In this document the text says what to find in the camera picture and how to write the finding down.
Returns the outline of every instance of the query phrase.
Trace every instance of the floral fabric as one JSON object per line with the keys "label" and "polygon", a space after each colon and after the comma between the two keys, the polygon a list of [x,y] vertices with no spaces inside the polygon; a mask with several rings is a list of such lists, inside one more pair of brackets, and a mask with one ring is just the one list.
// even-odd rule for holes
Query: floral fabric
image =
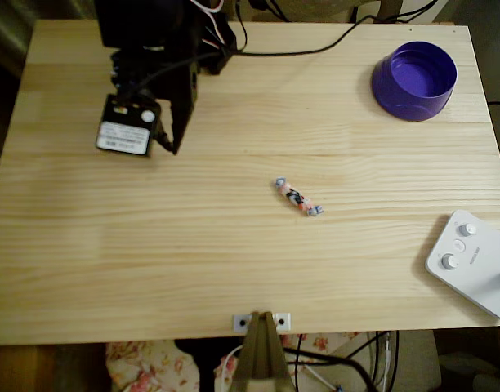
{"label": "floral fabric", "polygon": [[[331,354],[341,345],[357,336],[358,332],[314,333],[301,337],[301,350],[320,354]],[[283,347],[297,348],[298,335],[282,335]],[[287,361],[295,355],[287,354]],[[232,356],[227,364],[225,380],[221,379],[221,359],[216,369],[216,390],[225,390],[231,383],[237,358]],[[106,350],[106,365],[114,384],[123,392],[189,392],[199,391],[199,371],[191,355],[180,351],[174,341],[125,341],[109,343]],[[288,367],[294,376],[294,366]],[[303,377],[298,373],[299,383]]]}

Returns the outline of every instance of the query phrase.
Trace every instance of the candy wrapper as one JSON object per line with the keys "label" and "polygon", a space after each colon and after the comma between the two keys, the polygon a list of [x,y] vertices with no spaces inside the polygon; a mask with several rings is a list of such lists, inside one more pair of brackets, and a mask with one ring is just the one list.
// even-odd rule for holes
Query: candy wrapper
{"label": "candy wrapper", "polygon": [[321,206],[314,206],[311,200],[305,198],[298,190],[295,190],[286,181],[285,177],[279,177],[275,180],[275,186],[285,198],[298,206],[300,210],[306,212],[307,215],[315,216],[323,213],[323,208]]}

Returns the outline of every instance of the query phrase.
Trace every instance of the white remote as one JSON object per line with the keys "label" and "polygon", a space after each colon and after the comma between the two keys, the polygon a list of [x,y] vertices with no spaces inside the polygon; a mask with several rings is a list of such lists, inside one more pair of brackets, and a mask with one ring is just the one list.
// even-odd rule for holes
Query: white remote
{"label": "white remote", "polygon": [[456,210],[433,247],[426,269],[500,318],[500,231]]}

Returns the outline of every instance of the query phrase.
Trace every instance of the purple bowl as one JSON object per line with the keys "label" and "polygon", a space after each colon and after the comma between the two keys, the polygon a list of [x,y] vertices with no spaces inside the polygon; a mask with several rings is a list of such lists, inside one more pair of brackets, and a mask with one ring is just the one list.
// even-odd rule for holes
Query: purple bowl
{"label": "purple bowl", "polygon": [[377,63],[372,90],[388,113],[423,121],[444,108],[456,80],[448,53],[428,42],[408,42]]}

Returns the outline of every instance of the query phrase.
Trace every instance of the wooden table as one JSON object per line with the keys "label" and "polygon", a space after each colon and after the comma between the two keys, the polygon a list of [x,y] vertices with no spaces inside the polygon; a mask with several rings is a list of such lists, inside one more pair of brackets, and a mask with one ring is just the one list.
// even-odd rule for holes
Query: wooden table
{"label": "wooden table", "polygon": [[[321,47],[345,29],[248,24],[248,50]],[[411,40],[458,67],[446,108],[417,123],[369,86]],[[424,268],[453,210],[500,229],[466,27],[364,25],[316,56],[235,57],[200,78],[179,155],[155,145],[150,159],[95,147],[110,53],[95,21],[36,26],[0,164],[0,345],[222,336],[253,310],[291,313],[293,332],[498,323]],[[303,216],[277,176],[325,213]]]}

